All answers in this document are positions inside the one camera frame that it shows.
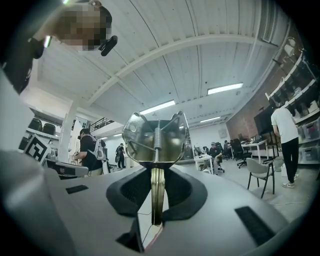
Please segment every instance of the white sneaker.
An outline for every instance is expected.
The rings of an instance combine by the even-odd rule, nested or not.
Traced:
[[[286,189],[293,189],[295,187],[294,183],[288,182],[288,183],[283,183],[282,187],[286,188]]]

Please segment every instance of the white ceiling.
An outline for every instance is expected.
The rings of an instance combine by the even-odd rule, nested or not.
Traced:
[[[38,79],[121,124],[170,100],[177,105],[147,118],[170,119],[183,110],[190,126],[216,116],[225,122],[250,98],[288,25],[278,8],[274,25],[265,22],[268,12],[258,0],[100,1],[112,14],[116,47],[102,57],[52,41]],[[261,40],[265,25],[273,27],[272,44]],[[210,88],[239,82],[239,90],[207,96]]]

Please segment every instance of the spring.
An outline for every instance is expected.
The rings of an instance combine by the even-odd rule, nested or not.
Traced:
[[[161,149],[161,129],[159,127],[154,129],[154,149]]]

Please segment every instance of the storage bin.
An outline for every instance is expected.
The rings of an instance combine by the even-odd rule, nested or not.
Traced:
[[[306,140],[315,140],[320,138],[320,117],[313,122],[304,124],[302,127]]]
[[[299,148],[299,163],[319,164],[320,163],[320,142],[306,143]]]

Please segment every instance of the gray chair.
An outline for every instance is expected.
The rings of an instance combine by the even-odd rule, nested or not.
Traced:
[[[256,182],[259,187],[259,179],[264,180],[264,188],[262,191],[261,198],[264,196],[268,178],[269,176],[272,176],[272,185],[273,185],[273,191],[272,194],[275,194],[275,171],[274,171],[274,165],[273,162],[269,162],[268,164],[259,164],[257,161],[253,160],[252,158],[246,159],[247,167],[250,172],[249,176],[249,183],[248,183],[248,189],[250,186],[251,176],[256,177]]]

